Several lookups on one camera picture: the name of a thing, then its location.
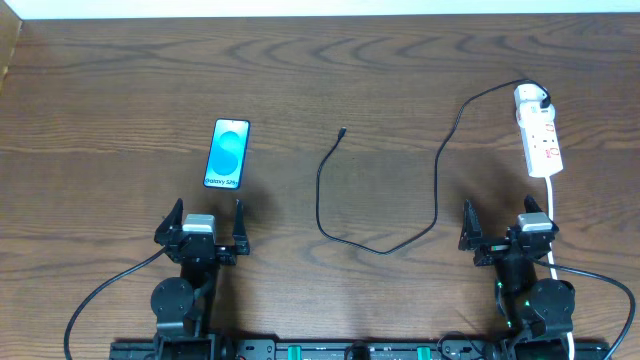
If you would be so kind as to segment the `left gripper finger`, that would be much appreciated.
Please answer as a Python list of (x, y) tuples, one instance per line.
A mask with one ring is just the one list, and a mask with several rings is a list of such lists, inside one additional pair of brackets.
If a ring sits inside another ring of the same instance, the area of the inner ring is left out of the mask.
[(250, 243), (244, 223), (244, 205), (241, 200), (236, 200), (236, 213), (234, 228), (232, 231), (234, 246), (237, 255), (249, 255)]
[(168, 246), (174, 234), (182, 228), (183, 200), (178, 198), (172, 210), (157, 227), (154, 234), (154, 242), (161, 246)]

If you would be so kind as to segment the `blue Galaxy smartphone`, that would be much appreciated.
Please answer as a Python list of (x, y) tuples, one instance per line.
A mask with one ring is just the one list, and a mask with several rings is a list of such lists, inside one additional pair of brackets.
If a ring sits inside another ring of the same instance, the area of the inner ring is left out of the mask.
[(203, 178), (205, 187), (240, 188), (250, 131), (248, 120), (219, 118), (215, 121)]

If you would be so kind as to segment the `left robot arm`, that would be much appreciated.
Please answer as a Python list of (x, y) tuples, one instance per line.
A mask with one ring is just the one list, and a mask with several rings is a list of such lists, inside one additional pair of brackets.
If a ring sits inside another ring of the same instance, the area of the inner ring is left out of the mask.
[(153, 357), (234, 359), (234, 341), (214, 333), (209, 324), (219, 271), (250, 253), (243, 203), (236, 202), (231, 245), (216, 242), (214, 216), (185, 216), (183, 210), (179, 199), (154, 235), (154, 241), (181, 270), (179, 276), (160, 282), (151, 295), (150, 306), (156, 316)]

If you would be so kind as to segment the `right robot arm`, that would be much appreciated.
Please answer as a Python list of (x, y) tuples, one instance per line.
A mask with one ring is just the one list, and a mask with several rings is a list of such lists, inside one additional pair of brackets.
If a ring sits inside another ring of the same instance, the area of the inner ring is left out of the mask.
[(551, 251), (559, 228), (533, 197), (524, 206), (502, 236), (484, 234), (472, 203), (463, 206), (458, 249), (473, 252), (476, 267), (495, 268), (496, 306), (510, 329), (487, 347), (488, 359), (558, 359), (568, 353), (562, 341), (573, 331), (575, 289), (568, 281), (538, 278), (534, 266)]

